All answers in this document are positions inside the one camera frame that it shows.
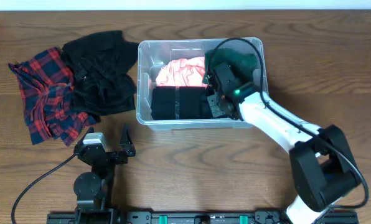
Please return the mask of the dark green cloth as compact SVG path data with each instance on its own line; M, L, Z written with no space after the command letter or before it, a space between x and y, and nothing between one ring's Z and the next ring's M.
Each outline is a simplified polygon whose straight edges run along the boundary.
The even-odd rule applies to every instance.
M226 63L234 75L234 78L226 79L225 84L229 84L236 79L239 79L241 83L251 81L253 80L253 72L258 68L258 59L254 54L241 54L229 48L219 48L215 53L214 50L209 50L205 53L203 84L209 83L208 73L222 63Z

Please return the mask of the pink cloth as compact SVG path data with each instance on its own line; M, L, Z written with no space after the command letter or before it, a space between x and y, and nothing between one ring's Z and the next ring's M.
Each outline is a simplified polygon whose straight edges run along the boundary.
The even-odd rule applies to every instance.
M206 87L205 57L171 60L163 66L156 78L157 86L192 86Z

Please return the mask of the black cloth with band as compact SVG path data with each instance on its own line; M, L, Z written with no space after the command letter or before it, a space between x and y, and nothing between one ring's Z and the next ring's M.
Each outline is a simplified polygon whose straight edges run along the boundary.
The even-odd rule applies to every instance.
M212 119L205 87L159 86L152 92L151 116L154 120Z

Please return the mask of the red navy plaid shirt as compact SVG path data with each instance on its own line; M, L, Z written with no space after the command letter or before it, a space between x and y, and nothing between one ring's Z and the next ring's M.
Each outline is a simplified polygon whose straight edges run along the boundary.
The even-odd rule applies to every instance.
M19 84L24 121L33 145L60 138L70 146L83 128L100 121L97 115L71 108L74 76L58 47L22 63L9 63L8 68Z

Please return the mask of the black garment pile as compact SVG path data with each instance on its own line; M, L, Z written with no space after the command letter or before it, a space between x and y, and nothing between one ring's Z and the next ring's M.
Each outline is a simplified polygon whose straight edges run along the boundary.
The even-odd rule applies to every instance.
M128 72L138 60L138 46L125 40L120 30L64 44L61 59L74 78L73 110L97 116L134 110L136 85Z

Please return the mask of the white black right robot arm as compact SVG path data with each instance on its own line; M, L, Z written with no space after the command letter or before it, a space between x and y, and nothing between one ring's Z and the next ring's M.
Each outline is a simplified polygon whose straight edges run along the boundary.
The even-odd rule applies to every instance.
M227 63L209 70L207 79L222 110L257 127L289 154L298 195L285 210L284 222L316 223L339 199L367 185L337 126L322 128L295 116Z

